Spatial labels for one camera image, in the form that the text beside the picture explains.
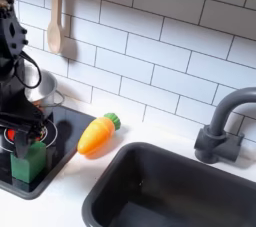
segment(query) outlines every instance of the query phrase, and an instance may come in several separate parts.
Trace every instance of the gray faucet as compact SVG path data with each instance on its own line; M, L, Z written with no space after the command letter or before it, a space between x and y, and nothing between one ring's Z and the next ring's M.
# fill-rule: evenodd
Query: gray faucet
M256 87L237 90L226 96L217 106L210 125L199 131L195 143L196 157L214 164L219 158L235 162L241 149L243 135L230 136L225 131L230 113L239 105L256 102Z

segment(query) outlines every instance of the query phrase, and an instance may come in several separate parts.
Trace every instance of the green cube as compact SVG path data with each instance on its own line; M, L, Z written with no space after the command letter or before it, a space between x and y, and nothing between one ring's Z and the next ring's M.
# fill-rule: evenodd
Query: green cube
M32 144L24 159L11 154L12 176L26 183L31 183L43 170L45 164L46 145L41 142Z

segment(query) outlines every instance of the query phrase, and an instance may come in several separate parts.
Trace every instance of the black stovetop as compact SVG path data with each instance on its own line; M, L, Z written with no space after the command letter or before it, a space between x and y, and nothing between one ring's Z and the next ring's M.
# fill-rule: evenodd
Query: black stovetop
M13 144L7 141L5 128L0 127L0 188L24 199L38 197L75 154L80 136L93 119L64 107L54 108L46 124L48 134L42 141L48 146L46 167L30 184L12 177Z

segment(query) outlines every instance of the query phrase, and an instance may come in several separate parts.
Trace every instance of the orange carrot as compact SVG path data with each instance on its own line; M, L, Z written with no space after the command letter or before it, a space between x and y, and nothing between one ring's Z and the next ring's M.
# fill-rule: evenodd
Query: orange carrot
M120 126L120 120L114 113L108 113L102 118L93 120L78 142L78 152L83 155L95 152L112 137Z

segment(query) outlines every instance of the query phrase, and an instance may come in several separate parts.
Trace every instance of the black sink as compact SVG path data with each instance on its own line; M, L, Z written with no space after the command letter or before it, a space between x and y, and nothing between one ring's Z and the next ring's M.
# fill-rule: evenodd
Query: black sink
M133 143L113 159L82 214L88 227L255 227L256 184Z

